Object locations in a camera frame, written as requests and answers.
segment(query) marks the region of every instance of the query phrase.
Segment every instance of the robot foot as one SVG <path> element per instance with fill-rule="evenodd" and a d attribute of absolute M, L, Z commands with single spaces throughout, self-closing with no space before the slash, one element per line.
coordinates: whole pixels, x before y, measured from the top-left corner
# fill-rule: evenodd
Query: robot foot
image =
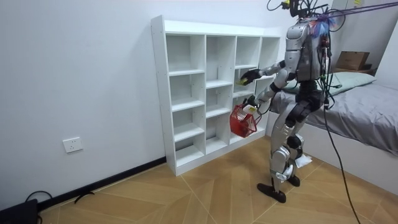
<path fill-rule="evenodd" d="M 299 187 L 300 186 L 300 179 L 297 176 L 291 177 L 287 179 L 289 183 L 291 183 L 294 187 Z"/>
<path fill-rule="evenodd" d="M 269 197 L 272 197 L 273 199 L 277 200 L 280 203 L 285 203 L 286 202 L 286 195 L 282 191 L 276 192 L 274 190 L 273 186 L 268 186 L 265 184 L 257 184 L 257 189 L 261 191 L 262 193 L 266 194 Z"/>

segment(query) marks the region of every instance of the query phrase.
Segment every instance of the red wire basket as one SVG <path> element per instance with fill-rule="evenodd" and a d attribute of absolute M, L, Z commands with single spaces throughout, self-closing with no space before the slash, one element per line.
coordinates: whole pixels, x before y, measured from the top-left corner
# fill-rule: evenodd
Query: red wire basket
<path fill-rule="evenodd" d="M 236 105 L 229 116 L 229 125 L 232 133 L 243 138 L 257 131 L 257 123 L 253 114 L 243 111 L 244 105 Z"/>

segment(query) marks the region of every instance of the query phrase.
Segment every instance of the gray bedsheet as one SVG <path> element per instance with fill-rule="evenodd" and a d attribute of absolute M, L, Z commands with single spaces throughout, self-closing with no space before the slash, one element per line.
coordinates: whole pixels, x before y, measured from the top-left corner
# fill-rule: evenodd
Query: gray bedsheet
<path fill-rule="evenodd" d="M 368 84 L 334 98 L 336 104 L 326 114 L 330 131 L 398 156 L 397 90 Z M 295 95 L 282 91 L 275 96 L 272 110 L 278 112 L 294 101 Z M 307 123 L 325 129 L 323 110 L 312 113 Z"/>

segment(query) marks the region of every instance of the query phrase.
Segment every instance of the black device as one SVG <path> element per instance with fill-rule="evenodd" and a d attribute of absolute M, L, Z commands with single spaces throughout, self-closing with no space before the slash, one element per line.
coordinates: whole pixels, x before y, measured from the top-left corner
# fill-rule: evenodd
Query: black device
<path fill-rule="evenodd" d="M 0 224 L 37 224 L 37 199 L 0 211 Z"/>

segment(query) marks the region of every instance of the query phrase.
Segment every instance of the white cubby shelf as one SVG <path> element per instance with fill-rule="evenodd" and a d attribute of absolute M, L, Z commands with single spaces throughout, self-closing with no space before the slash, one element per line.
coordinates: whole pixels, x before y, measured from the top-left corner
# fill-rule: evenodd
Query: white cubby shelf
<path fill-rule="evenodd" d="M 273 82 L 270 76 L 247 86 L 236 84 L 248 70 L 277 61 L 280 28 L 170 21 L 163 16 L 153 18 L 151 27 L 165 154 L 176 175 L 265 135 L 268 114 L 247 138 L 231 133 L 229 116 L 235 105 Z"/>

